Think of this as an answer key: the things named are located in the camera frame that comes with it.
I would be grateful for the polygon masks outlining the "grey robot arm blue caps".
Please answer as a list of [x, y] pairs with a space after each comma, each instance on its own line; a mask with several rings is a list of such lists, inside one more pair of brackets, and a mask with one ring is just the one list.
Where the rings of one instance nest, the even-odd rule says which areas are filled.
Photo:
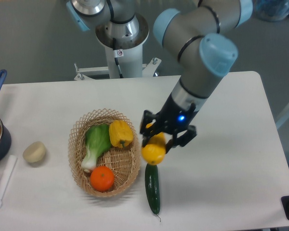
[[[143, 75], [143, 44], [149, 35], [146, 20], [132, 0], [69, 0], [66, 6], [82, 31], [93, 29], [104, 46], [111, 78]], [[237, 59], [237, 47], [224, 33], [251, 17], [250, 0], [201, 0], [183, 14], [163, 11], [153, 34], [184, 68], [162, 109], [144, 111], [140, 126], [146, 147], [152, 138], [167, 133], [166, 150], [185, 146], [197, 134], [191, 122]]]

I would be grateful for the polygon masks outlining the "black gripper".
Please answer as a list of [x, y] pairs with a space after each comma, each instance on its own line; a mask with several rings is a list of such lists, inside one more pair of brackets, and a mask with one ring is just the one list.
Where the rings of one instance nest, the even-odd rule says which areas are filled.
[[197, 136], [196, 127], [190, 125], [197, 114], [195, 109], [194, 102], [188, 103], [187, 108], [183, 109], [170, 95], [158, 113], [144, 110], [140, 124], [140, 134], [143, 136], [142, 147], [145, 147], [152, 137], [161, 132], [172, 135], [166, 143], [166, 153], [171, 148], [186, 146]]

